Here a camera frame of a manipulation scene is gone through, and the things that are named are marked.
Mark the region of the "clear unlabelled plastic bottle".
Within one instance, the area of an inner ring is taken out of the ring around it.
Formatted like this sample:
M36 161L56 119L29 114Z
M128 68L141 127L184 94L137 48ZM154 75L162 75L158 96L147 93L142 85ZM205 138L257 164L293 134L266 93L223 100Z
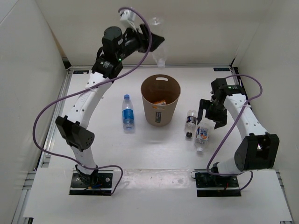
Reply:
M155 60L158 68L162 69L165 67L165 62L168 56L166 37L164 35L165 31L164 31L163 18L162 17L151 18L149 20L149 27L152 33L165 38L164 43L162 43L155 51L152 52L152 57Z

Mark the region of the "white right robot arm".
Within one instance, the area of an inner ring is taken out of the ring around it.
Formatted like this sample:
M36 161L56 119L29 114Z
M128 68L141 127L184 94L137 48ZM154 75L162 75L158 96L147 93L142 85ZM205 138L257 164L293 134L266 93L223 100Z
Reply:
M230 114L234 123L225 137L237 127L242 139L233 157L215 164L208 162L206 171L211 184L219 187L226 182L227 176L273 168L279 137L270 134L255 117L242 87L228 85L225 78L217 78L211 82L211 88L211 99L199 102L198 122L206 118L215 123L215 128L220 128L227 124Z

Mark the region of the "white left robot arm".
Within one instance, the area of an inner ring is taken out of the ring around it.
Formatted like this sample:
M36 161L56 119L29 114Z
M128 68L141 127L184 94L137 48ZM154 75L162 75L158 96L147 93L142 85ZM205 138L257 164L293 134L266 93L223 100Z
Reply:
M57 117L56 126L74 152L75 166L81 181L89 187L98 182L98 166L93 160L91 145L94 133L88 131L90 118L104 93L121 72L122 61L134 52L153 52L165 38L161 31L147 30L145 24L138 29L127 28L124 32L111 26L104 31L102 47L98 50L86 91L81 93L73 108L64 117Z

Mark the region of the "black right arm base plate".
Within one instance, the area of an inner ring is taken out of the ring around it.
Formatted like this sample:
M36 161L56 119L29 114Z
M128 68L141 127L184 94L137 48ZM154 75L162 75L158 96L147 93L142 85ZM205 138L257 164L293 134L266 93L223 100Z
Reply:
M217 176L194 170L190 176L196 182L197 197L240 197L236 176Z

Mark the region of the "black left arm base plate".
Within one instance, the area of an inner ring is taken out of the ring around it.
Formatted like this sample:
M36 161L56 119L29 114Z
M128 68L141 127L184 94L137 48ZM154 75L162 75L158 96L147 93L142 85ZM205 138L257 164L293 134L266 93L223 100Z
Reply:
M77 171L73 171L69 195L71 196L111 196L112 170L100 170L92 180L82 180Z

